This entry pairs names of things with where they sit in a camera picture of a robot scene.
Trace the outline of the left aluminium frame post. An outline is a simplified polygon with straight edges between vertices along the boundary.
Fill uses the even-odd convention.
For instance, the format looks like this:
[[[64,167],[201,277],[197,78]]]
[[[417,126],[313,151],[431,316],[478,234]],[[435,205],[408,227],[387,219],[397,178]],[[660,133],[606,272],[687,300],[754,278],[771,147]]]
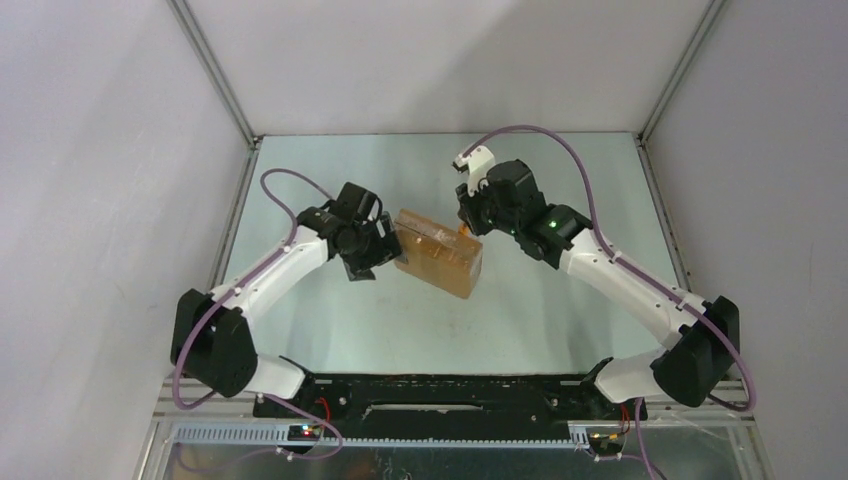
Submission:
[[[183,31],[189,46],[194,51],[201,68],[218,95],[228,117],[236,127],[249,150],[256,150],[259,136],[252,128],[237,98],[228,76],[218,60],[209,39],[201,26],[194,9],[186,0],[168,0],[177,23]]]

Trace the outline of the controller board with leds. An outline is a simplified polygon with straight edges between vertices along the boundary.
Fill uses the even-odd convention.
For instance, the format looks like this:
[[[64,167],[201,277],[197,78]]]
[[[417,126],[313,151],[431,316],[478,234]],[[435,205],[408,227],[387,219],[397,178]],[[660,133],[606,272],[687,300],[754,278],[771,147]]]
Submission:
[[[619,460],[623,456],[626,435],[623,433],[600,434],[591,433],[588,436],[586,452],[596,461]]]
[[[286,434],[289,442],[318,442],[323,435],[323,428],[318,425],[290,425]]]

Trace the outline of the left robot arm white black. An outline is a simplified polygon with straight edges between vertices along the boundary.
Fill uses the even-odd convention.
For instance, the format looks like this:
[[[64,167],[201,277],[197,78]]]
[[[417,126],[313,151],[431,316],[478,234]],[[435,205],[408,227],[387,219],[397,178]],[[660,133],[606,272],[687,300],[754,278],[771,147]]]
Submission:
[[[344,217],[329,205],[296,218],[289,238],[245,273],[209,292],[191,289],[178,301],[172,337],[174,375],[187,375],[212,392],[277,397],[292,416],[316,403],[306,368],[282,355],[262,354],[256,340],[268,312],[311,272],[340,258],[350,281],[372,280],[374,268],[402,254],[389,212]]]

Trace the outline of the right controller board with leds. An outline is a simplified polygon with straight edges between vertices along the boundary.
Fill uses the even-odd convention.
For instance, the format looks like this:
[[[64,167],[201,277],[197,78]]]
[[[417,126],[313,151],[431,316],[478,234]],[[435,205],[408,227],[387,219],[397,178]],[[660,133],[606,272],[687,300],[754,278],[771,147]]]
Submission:
[[[588,436],[586,452],[596,461],[619,460],[623,456],[626,435],[623,433],[600,434],[591,433]]]

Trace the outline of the left controller board with leds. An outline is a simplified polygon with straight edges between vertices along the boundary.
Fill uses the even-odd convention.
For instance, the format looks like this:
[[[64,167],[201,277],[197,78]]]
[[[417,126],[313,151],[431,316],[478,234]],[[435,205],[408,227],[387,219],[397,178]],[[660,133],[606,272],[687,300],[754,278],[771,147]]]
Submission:
[[[290,425],[286,434],[289,442],[318,442],[323,435],[323,428],[318,425]]]

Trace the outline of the aluminium frame post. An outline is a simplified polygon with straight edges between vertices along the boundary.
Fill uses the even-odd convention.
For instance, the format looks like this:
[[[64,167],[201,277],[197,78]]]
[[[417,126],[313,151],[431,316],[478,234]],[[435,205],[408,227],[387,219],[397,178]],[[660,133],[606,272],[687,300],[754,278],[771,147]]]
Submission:
[[[672,103],[677,91],[683,85],[688,72],[693,67],[703,45],[716,27],[716,24],[720,21],[728,4],[728,0],[710,0],[707,2],[694,31],[686,41],[681,54],[676,60],[671,73],[660,90],[647,119],[637,135],[637,138],[642,144],[646,144],[656,131],[663,115]]]
[[[209,39],[201,26],[194,9],[186,0],[168,0],[177,23],[183,31],[189,46],[194,51],[201,68],[218,95],[228,117],[236,127],[249,150],[256,150],[259,136],[252,128],[237,98],[228,76],[218,60]]]

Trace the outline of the right aluminium frame post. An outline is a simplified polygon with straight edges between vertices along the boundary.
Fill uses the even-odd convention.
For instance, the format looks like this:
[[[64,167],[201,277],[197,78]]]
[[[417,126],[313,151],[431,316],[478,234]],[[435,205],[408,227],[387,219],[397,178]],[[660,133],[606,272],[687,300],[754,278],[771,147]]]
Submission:
[[[683,85],[688,72],[693,67],[703,45],[716,27],[716,24],[720,21],[728,4],[728,0],[710,0],[707,2],[694,31],[686,41],[681,54],[676,60],[671,73],[660,90],[647,119],[637,135],[637,138],[642,144],[646,144],[656,131],[663,115],[672,103],[677,91]]]

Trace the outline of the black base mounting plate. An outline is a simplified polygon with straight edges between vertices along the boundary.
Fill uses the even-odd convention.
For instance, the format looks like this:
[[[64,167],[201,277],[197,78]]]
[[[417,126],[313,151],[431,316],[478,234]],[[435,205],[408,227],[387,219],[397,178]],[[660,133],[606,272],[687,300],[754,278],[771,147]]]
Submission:
[[[567,439],[579,421],[648,417],[578,374],[311,374],[291,402],[344,438]]]

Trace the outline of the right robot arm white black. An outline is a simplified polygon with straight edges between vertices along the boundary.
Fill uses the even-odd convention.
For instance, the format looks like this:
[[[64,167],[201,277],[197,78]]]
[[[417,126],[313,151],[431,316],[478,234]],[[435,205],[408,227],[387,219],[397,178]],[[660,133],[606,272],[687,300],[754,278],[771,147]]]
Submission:
[[[459,218],[476,236],[509,235],[530,258],[561,270],[601,292],[635,317],[660,347],[601,361],[581,392],[585,411],[606,418],[621,403],[665,394],[699,407],[733,364],[714,324],[739,343],[739,312],[729,299],[706,301],[654,278],[628,270],[629,260],[596,238],[590,219],[573,208],[549,204],[530,168],[520,160],[498,163],[486,156],[458,157],[453,167],[467,174],[455,193]]]

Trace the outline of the brown cardboard express box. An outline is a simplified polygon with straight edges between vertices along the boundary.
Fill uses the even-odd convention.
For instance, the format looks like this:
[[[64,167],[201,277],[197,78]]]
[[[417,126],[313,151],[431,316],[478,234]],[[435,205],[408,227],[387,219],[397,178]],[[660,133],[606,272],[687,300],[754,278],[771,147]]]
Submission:
[[[402,254],[394,265],[402,272],[460,299],[468,299],[483,264],[480,241],[408,209],[394,220]]]

